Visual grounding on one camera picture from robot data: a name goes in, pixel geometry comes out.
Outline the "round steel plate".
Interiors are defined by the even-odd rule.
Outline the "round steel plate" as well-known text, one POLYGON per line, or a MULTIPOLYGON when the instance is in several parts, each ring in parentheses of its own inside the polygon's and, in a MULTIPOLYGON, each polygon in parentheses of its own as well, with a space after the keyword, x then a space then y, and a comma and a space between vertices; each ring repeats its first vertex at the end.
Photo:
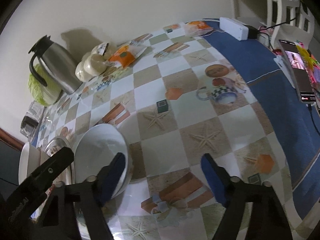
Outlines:
MULTIPOLYGON (((70 144, 65 137, 57 136, 54 137, 46 146, 44 153, 46 157, 51 157, 58 150, 63 147, 70 148, 70 144)), ((72 162, 55 180, 54 184, 59 181, 63 181, 66 185, 71 185, 75 183, 75 174, 74 174, 74 163, 72 162)))

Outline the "small white bowl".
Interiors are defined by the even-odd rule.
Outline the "small white bowl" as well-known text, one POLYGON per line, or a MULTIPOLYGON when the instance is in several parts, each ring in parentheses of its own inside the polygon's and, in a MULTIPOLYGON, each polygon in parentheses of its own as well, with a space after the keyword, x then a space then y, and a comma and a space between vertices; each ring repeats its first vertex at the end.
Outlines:
POLYGON ((29 142, 23 145, 18 167, 18 184, 20 185, 32 172, 42 165, 49 155, 29 142))

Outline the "pale blue bowl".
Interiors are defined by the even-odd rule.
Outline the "pale blue bowl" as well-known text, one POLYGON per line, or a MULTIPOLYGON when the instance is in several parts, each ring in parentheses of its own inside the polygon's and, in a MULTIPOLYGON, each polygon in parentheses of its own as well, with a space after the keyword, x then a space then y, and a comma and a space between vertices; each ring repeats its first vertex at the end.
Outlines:
POLYGON ((125 168, 112 197, 120 195, 132 178, 133 162, 124 137, 110 124, 98 124, 80 139, 74 157, 75 182, 96 176, 119 152, 125 156, 125 168))

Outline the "clear glass cup tray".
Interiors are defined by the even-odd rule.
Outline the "clear glass cup tray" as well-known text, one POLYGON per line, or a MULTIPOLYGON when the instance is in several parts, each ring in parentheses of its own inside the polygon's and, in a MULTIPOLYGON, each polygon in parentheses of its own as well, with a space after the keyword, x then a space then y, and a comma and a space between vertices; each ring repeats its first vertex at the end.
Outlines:
POLYGON ((45 106, 36 101, 29 105, 20 126, 20 133, 27 138, 28 142, 33 141, 36 132, 39 130, 45 109, 45 106))

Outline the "napa cabbage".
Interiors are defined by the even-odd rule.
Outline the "napa cabbage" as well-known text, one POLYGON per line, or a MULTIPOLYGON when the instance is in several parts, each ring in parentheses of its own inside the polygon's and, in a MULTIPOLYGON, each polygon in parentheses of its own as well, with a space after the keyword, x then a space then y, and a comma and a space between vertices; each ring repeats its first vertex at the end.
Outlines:
POLYGON ((59 100, 62 89, 60 86, 45 72, 40 64, 35 66, 36 72, 44 78, 47 86, 40 84, 36 78, 29 74, 28 88, 33 99, 43 106, 50 106, 59 100))

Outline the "patterned blue tablecloth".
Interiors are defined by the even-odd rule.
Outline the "patterned blue tablecloth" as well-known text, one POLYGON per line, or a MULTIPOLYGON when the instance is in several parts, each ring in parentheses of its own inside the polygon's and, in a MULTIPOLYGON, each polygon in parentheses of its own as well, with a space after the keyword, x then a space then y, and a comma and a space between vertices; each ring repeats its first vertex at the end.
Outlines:
POLYGON ((212 238, 224 209, 204 189, 179 197, 162 216, 140 206, 185 175, 206 187, 204 153, 244 181, 269 181, 292 237, 309 237, 319 221, 319 117, 298 101, 274 55, 217 29, 186 36, 181 23, 126 44, 147 49, 128 67, 111 62, 48 107, 37 139, 44 148, 60 135, 76 148, 116 105, 124 107, 112 126, 127 143, 133 174, 104 210, 115 237, 212 238))

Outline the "smartphone with lit screen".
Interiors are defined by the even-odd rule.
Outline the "smartphone with lit screen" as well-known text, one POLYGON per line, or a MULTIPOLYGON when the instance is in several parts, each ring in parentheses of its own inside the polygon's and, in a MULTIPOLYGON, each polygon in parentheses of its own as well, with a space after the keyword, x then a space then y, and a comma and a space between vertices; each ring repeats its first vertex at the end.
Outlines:
POLYGON ((278 42, 300 102, 316 102, 307 64, 301 54, 303 48, 299 44, 288 40, 279 39, 278 42))

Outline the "steel thermos jug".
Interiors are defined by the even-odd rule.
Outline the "steel thermos jug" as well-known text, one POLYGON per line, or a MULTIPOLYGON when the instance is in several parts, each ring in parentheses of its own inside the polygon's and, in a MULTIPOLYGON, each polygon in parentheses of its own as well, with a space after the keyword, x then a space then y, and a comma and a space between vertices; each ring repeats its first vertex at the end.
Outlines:
POLYGON ((29 53, 33 53, 29 62, 30 73, 44 87, 48 86, 48 82, 35 70, 35 59, 44 72, 68 95, 73 94, 81 86, 82 82, 75 75, 78 63, 65 48, 52 41, 50 36, 45 35, 40 38, 29 53))

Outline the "bag of steamed buns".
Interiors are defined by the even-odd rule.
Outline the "bag of steamed buns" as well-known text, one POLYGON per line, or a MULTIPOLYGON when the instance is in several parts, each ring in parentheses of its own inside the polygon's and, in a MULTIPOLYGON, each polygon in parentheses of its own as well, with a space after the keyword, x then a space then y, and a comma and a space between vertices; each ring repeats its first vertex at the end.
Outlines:
POLYGON ((88 82, 102 74, 110 66, 109 58, 116 52, 117 46, 112 42, 103 42, 86 53, 78 63, 75 75, 81 82, 88 82))

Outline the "orange snack packet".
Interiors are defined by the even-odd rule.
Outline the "orange snack packet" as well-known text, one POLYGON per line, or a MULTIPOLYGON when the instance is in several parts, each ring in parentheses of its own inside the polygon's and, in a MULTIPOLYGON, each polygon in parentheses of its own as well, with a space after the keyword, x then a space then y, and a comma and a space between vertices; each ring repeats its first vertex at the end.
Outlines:
POLYGON ((109 59, 108 62, 114 62, 123 68, 128 67, 136 61, 147 49, 144 45, 126 44, 121 46, 109 59))

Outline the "white power strip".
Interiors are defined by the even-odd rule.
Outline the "white power strip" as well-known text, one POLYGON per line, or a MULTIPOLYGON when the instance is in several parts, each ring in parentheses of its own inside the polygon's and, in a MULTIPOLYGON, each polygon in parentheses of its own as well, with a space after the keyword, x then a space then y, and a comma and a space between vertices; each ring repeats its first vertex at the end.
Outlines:
POLYGON ((232 37, 236 38, 238 41, 244 41, 248 39, 248 26, 244 25, 238 20, 221 17, 219 19, 219 28, 225 33, 228 33, 232 37))

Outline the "white lattice chair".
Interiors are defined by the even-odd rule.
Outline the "white lattice chair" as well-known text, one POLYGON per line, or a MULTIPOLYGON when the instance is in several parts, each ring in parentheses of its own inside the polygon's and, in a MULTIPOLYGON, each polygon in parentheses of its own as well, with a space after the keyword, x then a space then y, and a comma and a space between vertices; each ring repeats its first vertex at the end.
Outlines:
POLYGON ((302 0, 267 0, 268 9, 271 2, 277 3, 277 18, 275 25, 267 20, 268 30, 272 30, 271 44, 276 47, 279 40, 301 42, 305 48, 312 40, 316 20, 310 9, 302 0))

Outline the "small orange packet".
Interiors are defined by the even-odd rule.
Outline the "small orange packet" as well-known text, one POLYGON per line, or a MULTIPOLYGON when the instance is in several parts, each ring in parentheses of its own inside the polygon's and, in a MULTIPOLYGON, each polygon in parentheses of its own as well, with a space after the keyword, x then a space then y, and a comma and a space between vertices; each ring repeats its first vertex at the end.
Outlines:
POLYGON ((189 37, 206 35, 214 30, 204 21, 191 21, 186 23, 183 28, 185 35, 189 37))

